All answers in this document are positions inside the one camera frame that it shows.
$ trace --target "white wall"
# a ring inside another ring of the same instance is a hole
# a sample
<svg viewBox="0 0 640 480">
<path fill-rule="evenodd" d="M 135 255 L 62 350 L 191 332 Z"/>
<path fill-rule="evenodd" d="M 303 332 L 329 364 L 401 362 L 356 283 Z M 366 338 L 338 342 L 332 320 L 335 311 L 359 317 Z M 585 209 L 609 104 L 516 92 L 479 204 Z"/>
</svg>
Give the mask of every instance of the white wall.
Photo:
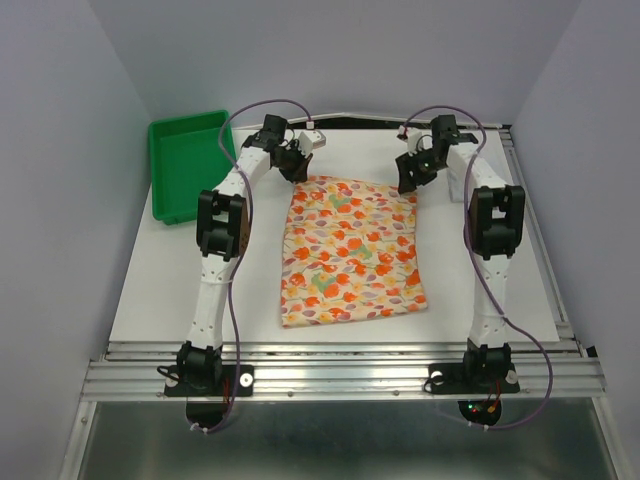
<svg viewBox="0 0 640 480">
<path fill-rule="evenodd" d="M 579 3 L 89 1 L 154 119 L 284 96 L 313 113 L 447 102 L 505 123 Z"/>
<path fill-rule="evenodd" d="M 0 476 L 57 478 L 148 185 L 148 114 L 85 0 L 0 6 Z"/>
<path fill-rule="evenodd" d="M 597 347 L 630 454 L 640 452 L 638 19 L 637 0 L 584 0 L 513 129 L 571 322 Z"/>
</svg>

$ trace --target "floral cloth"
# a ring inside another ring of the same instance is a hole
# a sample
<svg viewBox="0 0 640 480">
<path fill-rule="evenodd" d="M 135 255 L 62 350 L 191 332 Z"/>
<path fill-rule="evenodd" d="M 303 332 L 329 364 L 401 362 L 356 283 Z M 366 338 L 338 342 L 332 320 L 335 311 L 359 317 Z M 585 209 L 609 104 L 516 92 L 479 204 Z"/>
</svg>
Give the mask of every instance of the floral cloth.
<svg viewBox="0 0 640 480">
<path fill-rule="evenodd" d="M 334 177 L 296 185 L 285 227 L 282 323 L 353 322 L 426 308 L 416 196 Z"/>
</svg>

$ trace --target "green tray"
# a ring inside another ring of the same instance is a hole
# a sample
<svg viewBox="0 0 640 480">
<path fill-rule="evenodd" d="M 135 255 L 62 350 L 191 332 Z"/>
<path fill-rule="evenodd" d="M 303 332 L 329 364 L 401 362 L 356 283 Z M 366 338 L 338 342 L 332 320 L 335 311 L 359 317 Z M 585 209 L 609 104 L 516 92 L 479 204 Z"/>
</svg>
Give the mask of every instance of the green tray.
<svg viewBox="0 0 640 480">
<path fill-rule="evenodd" d="M 224 180 L 231 163 L 218 147 L 226 110 L 159 120 L 149 125 L 153 216 L 167 225 L 195 220 L 198 195 Z M 235 158 L 231 129 L 223 135 Z"/>
</svg>

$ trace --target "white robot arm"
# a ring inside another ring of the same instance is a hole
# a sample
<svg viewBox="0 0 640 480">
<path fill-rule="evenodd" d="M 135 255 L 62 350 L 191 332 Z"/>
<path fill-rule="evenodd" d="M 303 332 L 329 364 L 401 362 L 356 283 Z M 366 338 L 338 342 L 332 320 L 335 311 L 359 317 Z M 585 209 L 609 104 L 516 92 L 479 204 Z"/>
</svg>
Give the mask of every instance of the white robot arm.
<svg viewBox="0 0 640 480">
<path fill-rule="evenodd" d="M 222 317 L 227 292 L 249 243 L 248 190 L 272 167 L 291 182 L 306 181 L 312 150 L 326 143 L 321 132 L 305 130 L 284 144 L 287 127 L 286 119 L 267 115 L 262 129 L 244 142 L 236 168 L 215 190 L 201 192 L 198 199 L 200 288 L 186 342 L 177 355 L 175 373 L 180 382 L 201 392 L 213 391 L 221 376 Z"/>
<path fill-rule="evenodd" d="M 461 133 L 453 115 L 441 115 L 432 122 L 432 147 L 424 148 L 425 135 L 401 127 L 399 138 L 407 142 L 407 153 L 396 159 L 400 193 L 413 191 L 437 177 L 448 167 L 450 198 L 461 202 L 464 178 L 477 149 L 471 133 Z M 501 305 L 505 303 L 507 271 L 522 239 L 525 194 L 522 187 L 508 185 L 478 157 L 470 172 L 468 222 L 471 254 L 480 273 Z M 481 280 L 475 276 L 474 315 L 462 364 L 433 366 L 442 373 L 431 385 L 431 393 L 486 393 L 498 382 L 503 392 L 518 391 L 506 339 L 506 325 L 491 303 Z"/>
</svg>

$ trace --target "white table surface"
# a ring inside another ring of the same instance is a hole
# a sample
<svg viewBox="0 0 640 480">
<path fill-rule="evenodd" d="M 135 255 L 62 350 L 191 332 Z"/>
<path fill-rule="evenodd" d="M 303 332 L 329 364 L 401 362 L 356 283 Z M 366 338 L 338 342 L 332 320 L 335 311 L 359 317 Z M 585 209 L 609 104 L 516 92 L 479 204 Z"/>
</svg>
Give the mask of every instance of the white table surface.
<svg viewBox="0 0 640 480">
<path fill-rule="evenodd" d="M 251 133 L 234 132 L 236 151 Z M 405 144 L 393 130 L 327 130 L 310 174 L 397 185 L 394 159 Z M 498 132 L 489 131 L 483 157 L 511 180 Z M 429 306 L 425 311 L 340 325 L 284 329 L 280 316 L 282 237 L 293 186 L 277 170 L 254 189 L 255 215 L 246 258 L 234 285 L 243 342 L 464 342 L 473 316 L 473 270 L 462 243 L 462 204 L 451 203 L 446 173 L 418 193 L 417 253 Z M 200 251 L 195 222 L 166 226 L 151 213 L 151 191 L 140 222 L 110 341 L 183 342 L 195 311 Z M 557 341 L 557 310 L 547 295 L 529 233 L 513 257 L 507 314 L 541 341 Z M 233 340 L 228 315 L 225 341 Z M 510 341 L 526 341 L 509 331 Z"/>
</svg>

